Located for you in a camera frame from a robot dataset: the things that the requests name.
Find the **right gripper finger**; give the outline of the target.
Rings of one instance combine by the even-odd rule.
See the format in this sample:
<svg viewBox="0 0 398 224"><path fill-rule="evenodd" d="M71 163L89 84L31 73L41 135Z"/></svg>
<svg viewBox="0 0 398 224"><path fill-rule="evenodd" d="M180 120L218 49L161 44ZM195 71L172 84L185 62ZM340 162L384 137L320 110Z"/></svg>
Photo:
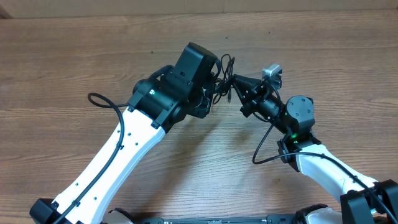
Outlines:
<svg viewBox="0 0 398 224"><path fill-rule="evenodd" d="M261 83L261 79L249 78L242 75L233 75L233 87L237 93L253 92Z"/></svg>
<svg viewBox="0 0 398 224"><path fill-rule="evenodd" d="M252 101L256 96L256 85L234 83L233 87L242 105Z"/></svg>

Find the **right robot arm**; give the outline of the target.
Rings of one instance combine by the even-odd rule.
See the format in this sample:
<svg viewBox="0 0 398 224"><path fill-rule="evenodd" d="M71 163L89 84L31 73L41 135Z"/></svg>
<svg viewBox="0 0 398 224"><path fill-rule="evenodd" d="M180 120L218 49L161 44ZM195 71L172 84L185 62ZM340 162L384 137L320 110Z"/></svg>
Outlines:
<svg viewBox="0 0 398 224"><path fill-rule="evenodd" d="M276 157L318 183L341 206L340 212L321 203L303 208L292 223L397 223L397 182L377 181L337 159L312 131L313 100L297 95L283 103L281 84L280 75L231 78L243 115L259 113L284 135Z"/></svg>

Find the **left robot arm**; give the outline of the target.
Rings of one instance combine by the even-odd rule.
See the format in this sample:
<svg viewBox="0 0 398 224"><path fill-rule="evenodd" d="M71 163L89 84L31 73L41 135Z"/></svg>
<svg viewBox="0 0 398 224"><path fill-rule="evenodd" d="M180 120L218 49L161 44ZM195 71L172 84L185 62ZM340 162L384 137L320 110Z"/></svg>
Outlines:
<svg viewBox="0 0 398 224"><path fill-rule="evenodd" d="M36 223L101 223L116 192L135 166L168 133L191 115L209 112L218 57L190 42L177 63L136 83L125 110L108 101L119 124L77 179L54 199L40 198L30 209Z"/></svg>

